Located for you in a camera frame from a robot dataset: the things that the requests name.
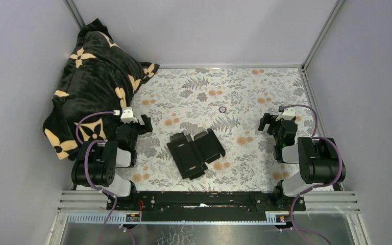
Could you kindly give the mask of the black paper box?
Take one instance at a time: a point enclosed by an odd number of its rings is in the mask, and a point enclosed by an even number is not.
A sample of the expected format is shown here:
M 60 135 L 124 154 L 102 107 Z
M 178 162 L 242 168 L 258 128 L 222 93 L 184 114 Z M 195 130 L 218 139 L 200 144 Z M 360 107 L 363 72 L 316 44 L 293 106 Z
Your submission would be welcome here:
M 212 129 L 191 136 L 177 133 L 167 147 L 183 179 L 196 179 L 208 169 L 207 164 L 224 157 L 226 150 Z

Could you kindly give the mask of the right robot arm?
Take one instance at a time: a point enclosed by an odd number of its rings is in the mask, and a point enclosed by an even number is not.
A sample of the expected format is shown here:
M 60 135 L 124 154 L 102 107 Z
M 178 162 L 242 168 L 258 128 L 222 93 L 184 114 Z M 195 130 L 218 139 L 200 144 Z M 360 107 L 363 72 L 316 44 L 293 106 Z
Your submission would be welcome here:
M 275 187 L 272 203 L 285 210 L 292 204 L 292 197 L 302 195 L 307 189 L 326 187 L 342 182 L 346 167 L 333 138 L 298 137 L 294 114 L 265 113 L 260 119 L 259 131 L 268 126 L 267 133 L 274 138 L 273 156 L 279 163 L 297 164 L 299 171 L 281 180 Z

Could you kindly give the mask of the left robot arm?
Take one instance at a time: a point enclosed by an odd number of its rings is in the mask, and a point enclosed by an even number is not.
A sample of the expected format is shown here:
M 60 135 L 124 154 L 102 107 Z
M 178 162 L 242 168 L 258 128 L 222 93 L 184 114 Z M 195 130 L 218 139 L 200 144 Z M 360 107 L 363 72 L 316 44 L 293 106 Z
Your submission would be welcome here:
M 130 109 L 122 112 L 97 112 L 83 117 L 76 124 L 76 135 L 82 123 L 93 116 L 113 114 L 120 116 L 122 124 L 116 129 L 115 140 L 92 139 L 82 142 L 71 171 L 74 185 L 90 187 L 111 197 L 118 197 L 118 203 L 127 210 L 138 203 L 134 183 L 116 174 L 116 168 L 133 167 L 137 153 L 135 146 L 139 135 L 153 131 L 151 118 L 141 115 L 138 120 Z

